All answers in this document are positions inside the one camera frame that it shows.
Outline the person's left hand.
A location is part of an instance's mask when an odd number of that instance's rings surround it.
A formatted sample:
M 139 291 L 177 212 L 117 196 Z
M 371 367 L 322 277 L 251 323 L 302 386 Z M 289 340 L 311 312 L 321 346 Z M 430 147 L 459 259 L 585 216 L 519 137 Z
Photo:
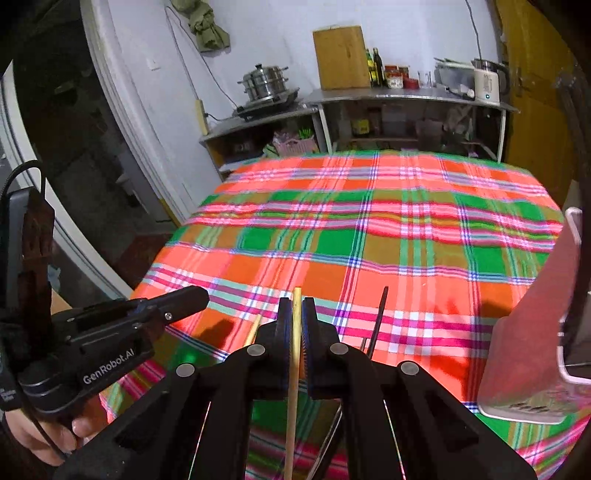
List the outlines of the person's left hand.
M 64 462 L 57 450 L 66 454 L 83 447 L 108 424 L 107 413 L 99 397 L 91 398 L 69 427 L 38 420 L 37 423 L 48 439 L 22 410 L 9 411 L 5 417 L 8 429 L 16 441 L 50 466 L 59 466 Z

